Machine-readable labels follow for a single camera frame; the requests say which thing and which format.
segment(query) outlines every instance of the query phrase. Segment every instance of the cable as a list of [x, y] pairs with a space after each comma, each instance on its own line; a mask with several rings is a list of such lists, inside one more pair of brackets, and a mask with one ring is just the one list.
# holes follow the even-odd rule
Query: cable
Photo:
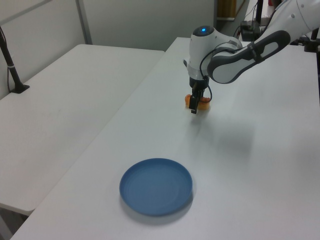
[[256, 4], [254, 5], [254, 7], [251, 9], [251, 11], [250, 11], [247, 15], [245, 15], [244, 18], [246, 18], [246, 17], [253, 11], [254, 8], [256, 8], [257, 4], [258, 4], [258, 2], [256, 2]]
[[256, 10], [257, 4], [258, 3], [256, 3], [256, 5], [254, 5], [254, 10], [253, 10], [253, 14], [252, 14], [252, 20], [251, 20], [252, 23], [254, 22], [255, 10]]
[[275, 9], [275, 10], [273, 11], [273, 13], [271, 14], [270, 19], [269, 19], [267, 25], [265, 26], [265, 28], [263, 29], [263, 32], [261, 33], [261, 35], [264, 34], [265, 31], [267, 30], [267, 28], [268, 28], [268, 26], [269, 26], [269, 24], [270, 24], [273, 16], [275, 15], [276, 11], [278, 11], [279, 8], [281, 8], [287, 1], [288, 1], [288, 0], [284, 0], [279, 6], [276, 7], [276, 9]]
[[201, 73], [201, 76], [202, 76], [203, 80], [205, 80], [208, 76], [204, 76], [204, 73], [202, 72], [202, 69], [201, 69], [202, 63], [204, 62], [204, 60], [206, 60], [206, 58], [207, 58], [210, 54], [212, 54], [212, 53], [217, 49], [217, 47], [219, 47], [219, 46], [222, 45], [222, 44], [227, 44], [227, 43], [229, 43], [229, 42], [226, 41], [226, 42], [220, 43], [220, 44], [217, 45], [212, 51], [210, 51], [207, 55], [205, 55], [205, 57], [202, 59], [199, 68], [200, 68], [200, 73]]
[[238, 30], [240, 27], [241, 27], [241, 26], [238, 26], [238, 27], [236, 28], [236, 30], [234, 31], [233, 37], [235, 36], [237, 30]]
[[212, 100], [212, 91], [211, 91], [211, 88], [208, 84], [208, 89], [209, 89], [209, 92], [210, 92], [210, 100], [209, 101], [201, 101], [201, 99], [199, 100], [200, 103], [204, 103], [204, 104], [207, 104], [207, 103], [210, 103], [211, 100]]
[[273, 16], [275, 15], [276, 11], [277, 11], [277, 10], [274, 10], [274, 11], [273, 11], [273, 13], [271, 14], [270, 19], [269, 19], [268, 23], [266, 24], [266, 26], [264, 27], [264, 29], [263, 29], [263, 31], [262, 31], [262, 33], [261, 33], [261, 35], [262, 35], [262, 34], [264, 34], [264, 33], [265, 33], [265, 31], [267, 30], [267, 28], [268, 28], [268, 26], [269, 26], [269, 24], [270, 24], [270, 22], [271, 22], [271, 20], [272, 20]]
[[[227, 43], [229, 43], [229, 42], [226, 41], [226, 42], [220, 43], [220, 44], [217, 45], [212, 51], [210, 51], [207, 55], [205, 55], [205, 57], [202, 59], [199, 68], [200, 68], [200, 73], [201, 73], [201, 76], [202, 76], [203, 80], [207, 80], [209, 76], [204, 76], [204, 73], [202, 72], [202, 69], [201, 69], [202, 63], [204, 62], [204, 60], [205, 60], [210, 54], [212, 54], [212, 53], [217, 49], [217, 47], [219, 47], [219, 46], [222, 45], [222, 44], [227, 44]], [[209, 89], [209, 92], [210, 92], [210, 100], [209, 100], [209, 101], [201, 101], [201, 100], [199, 100], [201, 103], [207, 104], [207, 103], [211, 102], [211, 100], [212, 100], [212, 91], [211, 91], [211, 88], [210, 88], [210, 86], [209, 86], [209, 83], [208, 83], [208, 89]]]

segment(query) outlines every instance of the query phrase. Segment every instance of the white wall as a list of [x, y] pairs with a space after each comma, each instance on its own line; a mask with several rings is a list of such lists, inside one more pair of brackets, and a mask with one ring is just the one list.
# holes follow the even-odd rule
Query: white wall
[[0, 0], [0, 25], [51, 0]]
[[94, 45], [166, 51], [214, 24], [215, 0], [82, 0]]
[[235, 6], [235, 12], [237, 13], [241, 7], [241, 5], [244, 3], [245, 0], [236, 0], [236, 6]]
[[[52, 0], [1, 27], [23, 83], [85, 43], [75, 0]], [[0, 52], [0, 99], [7, 94], [7, 64]]]

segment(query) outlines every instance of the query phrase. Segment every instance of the blue plate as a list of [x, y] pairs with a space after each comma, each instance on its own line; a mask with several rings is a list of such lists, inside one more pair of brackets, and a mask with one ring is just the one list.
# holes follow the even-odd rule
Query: blue plate
[[192, 178], [180, 163], [152, 158], [130, 167], [121, 178], [119, 190], [133, 210], [160, 216], [184, 206], [192, 193]]

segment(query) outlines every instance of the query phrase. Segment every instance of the black cable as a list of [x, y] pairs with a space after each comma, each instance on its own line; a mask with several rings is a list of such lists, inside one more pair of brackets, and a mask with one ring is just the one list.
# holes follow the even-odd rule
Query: black cable
[[258, 2], [256, 2], [256, 4], [254, 5], [254, 7], [251, 9], [251, 11], [247, 14], [247, 15], [245, 15], [245, 17], [244, 18], [246, 18], [252, 11], [253, 11], [253, 9], [257, 6], [257, 4], [258, 4]]
[[254, 21], [254, 17], [255, 17], [255, 10], [253, 10], [253, 14], [252, 14], [252, 20], [251, 20], [251, 22], [253, 22], [253, 21]]
[[[227, 43], [228, 43], [228, 41], [223, 42], [223, 43], [220, 43], [220, 44], [217, 45], [212, 51], [210, 51], [207, 55], [205, 55], [205, 57], [202, 59], [199, 68], [200, 68], [200, 73], [201, 73], [202, 79], [203, 79], [204, 81], [207, 80], [207, 79], [209, 78], [209, 76], [204, 76], [204, 73], [202, 72], [202, 69], [201, 69], [202, 63], [204, 62], [204, 60], [206, 60], [206, 58], [207, 58], [210, 54], [212, 54], [212, 53], [217, 49], [217, 47], [219, 47], [219, 46], [222, 45], [222, 44], [227, 44]], [[209, 92], [210, 92], [210, 100], [209, 100], [209, 101], [201, 101], [201, 100], [200, 100], [201, 103], [210, 103], [210, 102], [211, 102], [211, 100], [212, 100], [212, 91], [211, 91], [211, 88], [210, 88], [210, 86], [209, 86], [209, 83], [208, 83], [208, 89], [209, 89]]]
[[268, 28], [268, 26], [269, 26], [269, 24], [270, 24], [270, 22], [271, 22], [271, 20], [272, 20], [273, 16], [275, 15], [276, 11], [277, 11], [277, 10], [274, 10], [274, 11], [273, 11], [273, 13], [271, 14], [270, 19], [269, 19], [268, 23], [266, 24], [266, 26], [264, 27], [264, 29], [263, 29], [263, 31], [262, 31], [262, 33], [261, 33], [261, 35], [262, 35], [262, 34], [264, 34], [264, 33], [265, 33], [265, 31], [267, 30], [267, 28]]
[[238, 27], [236, 28], [236, 30], [234, 31], [233, 37], [235, 36], [237, 30], [238, 30], [240, 27], [241, 27], [241, 26], [238, 26]]
[[206, 60], [206, 58], [210, 55], [210, 54], [212, 54], [216, 49], [217, 49], [217, 47], [219, 47], [220, 45], [222, 45], [222, 44], [227, 44], [228, 43], [228, 41], [226, 41], [226, 42], [223, 42], [223, 43], [220, 43], [219, 45], [217, 45], [212, 51], [210, 51], [207, 55], [205, 55], [205, 57], [202, 59], [202, 61], [200, 62], [200, 73], [201, 73], [201, 76], [202, 76], [202, 79], [203, 80], [206, 80], [207, 78], [208, 78], [208, 76], [204, 76], [204, 73], [202, 72], [202, 69], [201, 69], [201, 66], [202, 66], [202, 63], [204, 62], [204, 60]]
[[211, 88], [210, 88], [209, 84], [208, 84], [208, 89], [209, 89], [209, 92], [210, 92], [210, 100], [209, 101], [201, 101], [201, 99], [200, 99], [199, 102], [204, 103], [204, 104], [207, 104], [207, 103], [211, 102], [211, 100], [212, 100], [212, 91], [211, 91]]

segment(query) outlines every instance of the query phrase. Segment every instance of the white robot link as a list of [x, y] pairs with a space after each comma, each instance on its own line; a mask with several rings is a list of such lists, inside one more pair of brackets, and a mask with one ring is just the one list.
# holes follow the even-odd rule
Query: white robot link
[[209, 86], [209, 77], [220, 84], [232, 83], [244, 71], [317, 29], [319, 13], [320, 0], [284, 0], [273, 12], [261, 37], [246, 47], [211, 26], [195, 29], [190, 39], [189, 58], [183, 61], [192, 88], [191, 112], [197, 113], [198, 103]]

